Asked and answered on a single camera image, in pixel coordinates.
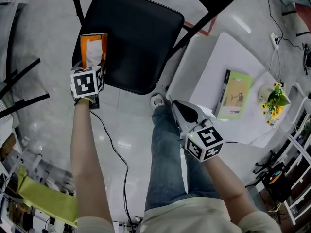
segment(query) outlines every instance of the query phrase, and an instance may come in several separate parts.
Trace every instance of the person's leg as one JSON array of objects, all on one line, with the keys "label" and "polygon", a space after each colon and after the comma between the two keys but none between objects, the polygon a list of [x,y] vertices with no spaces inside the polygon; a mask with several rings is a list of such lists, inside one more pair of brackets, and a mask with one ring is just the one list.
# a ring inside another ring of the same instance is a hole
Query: person's leg
[{"label": "person's leg", "polygon": [[170,108],[160,106],[152,116],[151,174],[145,211],[186,198],[181,174],[179,130]]},{"label": "person's leg", "polygon": [[207,197],[219,199],[220,196],[208,172],[197,159],[187,150],[184,150],[187,163],[188,194],[193,197]]}]

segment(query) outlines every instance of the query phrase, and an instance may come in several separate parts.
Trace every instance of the wire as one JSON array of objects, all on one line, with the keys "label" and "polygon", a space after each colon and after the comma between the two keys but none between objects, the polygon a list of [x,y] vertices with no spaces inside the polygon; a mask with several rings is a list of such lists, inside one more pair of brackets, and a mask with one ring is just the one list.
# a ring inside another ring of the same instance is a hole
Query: wire
[{"label": "wire", "polygon": [[277,51],[277,57],[278,57],[278,63],[279,63],[279,66],[280,66],[280,72],[279,72],[279,74],[275,75],[275,79],[278,76],[280,78],[280,82],[282,82],[282,79],[281,79],[281,70],[282,70],[282,68],[281,68],[281,59],[280,59],[280,55],[279,55],[278,51]]},{"label": "wire", "polygon": [[7,178],[6,180],[5,180],[5,182],[4,182],[4,187],[5,187],[5,189],[4,189],[4,191],[3,192],[0,192],[0,194],[2,194],[2,193],[5,193],[5,190],[6,190],[6,187],[7,187],[7,185],[9,184],[7,184],[6,182],[8,181],[8,180],[10,180],[10,178],[13,176],[13,174],[9,177],[9,178]]},{"label": "wire", "polygon": [[273,52],[273,54],[272,54],[272,58],[271,58],[271,61],[270,61],[270,66],[269,66],[268,72],[270,72],[270,69],[271,69],[272,62],[273,62],[274,56],[275,56],[275,54],[276,54],[276,51],[277,51],[277,50],[274,50],[274,52]]},{"label": "wire", "polygon": [[272,14],[271,14],[271,6],[270,6],[270,0],[268,0],[268,5],[269,5],[269,14],[270,14],[270,17],[272,18],[272,20],[276,23],[276,25],[278,26],[278,28],[281,30],[281,34],[282,36],[279,38],[279,41],[278,43],[280,43],[280,41],[283,39],[285,41],[289,41],[290,44],[294,47],[294,48],[299,48],[301,51],[304,50],[304,47],[301,49],[299,46],[295,46],[289,39],[286,39],[284,38],[284,33],[283,33],[283,30],[281,29],[280,25],[276,22],[276,20],[273,18]]},{"label": "wire", "polygon": [[105,130],[105,132],[106,132],[106,134],[107,134],[107,136],[108,136],[108,138],[109,138],[109,140],[110,140],[111,147],[112,147],[113,151],[119,156],[119,158],[120,158],[120,159],[124,162],[124,164],[126,165],[126,172],[125,172],[124,185],[123,185],[123,204],[124,204],[125,213],[126,213],[126,215],[127,215],[127,217],[128,217],[129,223],[130,223],[131,228],[132,228],[132,231],[133,231],[133,233],[134,233],[133,222],[132,222],[132,220],[131,220],[130,214],[129,214],[128,209],[127,209],[127,198],[126,198],[126,189],[125,189],[125,187],[126,187],[126,178],[127,178],[127,173],[128,173],[128,164],[127,164],[126,160],[118,153],[118,151],[116,150],[115,146],[113,145],[112,139],[111,139],[111,137],[110,137],[110,134],[109,134],[109,132],[108,132],[108,130],[107,130],[107,128],[106,128],[106,126],[105,126],[103,120],[102,120],[102,119],[100,118],[100,116],[97,115],[95,112],[93,112],[93,111],[90,111],[90,112],[91,112],[95,117],[97,117],[97,119],[102,123],[102,125],[103,125],[103,127],[104,127],[104,130]]},{"label": "wire", "polygon": [[47,222],[50,220],[51,218],[49,218],[48,220],[45,221],[45,226],[44,226],[44,229],[46,230],[47,229]]}]

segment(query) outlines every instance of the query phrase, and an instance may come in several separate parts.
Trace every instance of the tiled floor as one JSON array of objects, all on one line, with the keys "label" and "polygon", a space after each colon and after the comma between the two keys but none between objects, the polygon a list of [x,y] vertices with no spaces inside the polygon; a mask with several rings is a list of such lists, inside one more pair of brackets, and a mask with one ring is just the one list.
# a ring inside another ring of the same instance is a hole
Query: tiled floor
[{"label": "tiled floor", "polygon": [[[186,21],[192,24],[206,13],[206,9],[197,0],[153,1],[180,11]],[[293,38],[293,18],[282,18],[279,0],[271,0],[270,3],[272,14],[283,28],[285,36],[299,45],[306,41],[305,38]],[[88,6],[89,1],[82,2],[84,11]],[[79,29],[80,23],[72,0],[30,0],[20,15],[14,42],[14,65],[19,70],[35,58],[41,58],[41,64],[19,81],[15,92],[24,99],[42,95],[45,90],[51,95],[49,100],[19,112],[21,131],[31,138],[33,151],[41,151],[45,161],[68,171],[74,111],[69,87],[69,70]],[[218,35],[221,32],[228,32],[239,40],[268,69],[273,53],[269,34],[280,34],[277,25],[269,16],[268,0],[235,0],[218,16],[211,33]],[[164,93],[181,54],[182,50],[169,60],[153,93]],[[306,90],[311,90],[309,79],[302,77],[302,53],[283,41],[280,57],[281,78],[288,87],[298,78],[302,80]],[[279,73],[276,59],[271,68],[273,75]],[[103,118],[118,151],[129,164],[126,188],[128,208],[132,216],[143,216],[150,175],[153,129],[150,95],[139,96],[105,86],[100,94],[101,108],[96,111]],[[112,218],[125,221],[122,199],[125,166],[113,152],[100,122],[92,118],[92,124]],[[254,178],[251,175],[254,163],[276,146],[283,135],[284,133],[279,131],[263,149],[242,144],[227,144],[221,157],[244,183],[250,182]]]}]

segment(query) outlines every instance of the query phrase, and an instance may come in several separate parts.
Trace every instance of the green leaves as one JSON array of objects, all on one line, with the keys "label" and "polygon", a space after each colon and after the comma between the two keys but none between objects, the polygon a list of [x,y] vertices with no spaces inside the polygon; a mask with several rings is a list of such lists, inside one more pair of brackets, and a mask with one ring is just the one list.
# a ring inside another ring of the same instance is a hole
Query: green leaves
[{"label": "green leaves", "polygon": [[287,104],[289,104],[289,102],[287,101],[286,97],[284,95],[279,96],[279,101],[278,101],[277,105],[285,106]]}]

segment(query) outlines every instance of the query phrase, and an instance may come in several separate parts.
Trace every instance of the book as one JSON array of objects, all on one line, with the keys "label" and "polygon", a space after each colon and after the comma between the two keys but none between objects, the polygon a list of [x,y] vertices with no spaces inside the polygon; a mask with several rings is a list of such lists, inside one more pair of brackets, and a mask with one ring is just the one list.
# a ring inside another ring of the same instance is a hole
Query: book
[{"label": "book", "polygon": [[215,117],[218,119],[238,119],[245,106],[253,77],[227,70],[224,85],[217,104]]}]

